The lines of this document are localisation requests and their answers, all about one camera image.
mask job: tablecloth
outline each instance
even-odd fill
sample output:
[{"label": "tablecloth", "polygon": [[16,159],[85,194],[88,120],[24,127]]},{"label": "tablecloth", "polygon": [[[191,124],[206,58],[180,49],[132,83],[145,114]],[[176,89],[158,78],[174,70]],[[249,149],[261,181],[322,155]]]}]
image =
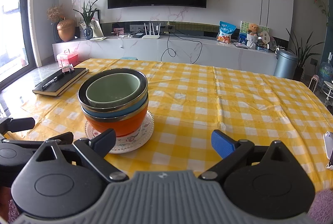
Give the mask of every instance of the tablecloth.
[{"label": "tablecloth", "polygon": [[71,131],[85,136],[86,119],[77,99],[80,85],[93,74],[127,67],[149,81],[149,110],[154,133],[141,148],[105,159],[130,177],[137,170],[185,170],[196,175],[221,160],[210,144],[214,129],[235,140],[269,145],[280,139],[294,154],[316,191],[332,187],[333,171],[322,135],[332,130],[333,117],[301,82],[211,66],[154,61],[89,59],[77,67],[90,72],[61,97],[34,95],[13,117],[33,116],[34,129],[9,135],[45,140]]}]

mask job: blue glass vase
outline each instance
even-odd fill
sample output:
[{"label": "blue glass vase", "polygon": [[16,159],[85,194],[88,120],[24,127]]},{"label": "blue glass vase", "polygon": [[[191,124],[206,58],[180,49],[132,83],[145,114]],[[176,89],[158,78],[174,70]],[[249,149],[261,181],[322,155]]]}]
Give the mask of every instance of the blue glass vase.
[{"label": "blue glass vase", "polygon": [[87,26],[85,29],[84,29],[84,38],[86,40],[90,40],[92,37],[93,37],[93,29],[89,26]]}]

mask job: glass door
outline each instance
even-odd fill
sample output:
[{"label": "glass door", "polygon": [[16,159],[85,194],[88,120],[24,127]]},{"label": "glass door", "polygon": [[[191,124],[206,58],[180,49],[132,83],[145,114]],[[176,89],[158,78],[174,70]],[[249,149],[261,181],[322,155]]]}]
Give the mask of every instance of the glass door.
[{"label": "glass door", "polygon": [[0,89],[35,67],[27,18],[27,0],[0,0]]}]

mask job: blue bowl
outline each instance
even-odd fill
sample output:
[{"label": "blue bowl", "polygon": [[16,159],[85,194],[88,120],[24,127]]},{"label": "blue bowl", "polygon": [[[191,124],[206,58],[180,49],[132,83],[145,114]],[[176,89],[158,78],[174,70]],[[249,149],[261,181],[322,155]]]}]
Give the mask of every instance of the blue bowl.
[{"label": "blue bowl", "polygon": [[116,117],[120,117],[120,116],[124,116],[127,115],[129,113],[132,113],[133,111],[139,109],[144,102],[146,101],[148,96],[148,93],[146,93],[146,95],[140,100],[138,101],[136,104],[125,108],[123,110],[120,111],[114,111],[114,112],[108,112],[108,113],[102,113],[102,112],[93,112],[91,110],[87,110],[84,107],[82,107],[90,116],[94,116],[94,117],[98,117],[98,118],[116,118]]}]

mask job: gray trash can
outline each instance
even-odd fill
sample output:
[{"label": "gray trash can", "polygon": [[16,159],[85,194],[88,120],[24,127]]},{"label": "gray trash can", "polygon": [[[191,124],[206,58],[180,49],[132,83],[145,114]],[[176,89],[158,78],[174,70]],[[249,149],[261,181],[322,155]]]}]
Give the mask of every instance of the gray trash can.
[{"label": "gray trash can", "polygon": [[276,59],[274,76],[293,79],[298,57],[291,52],[280,50],[277,52]]}]

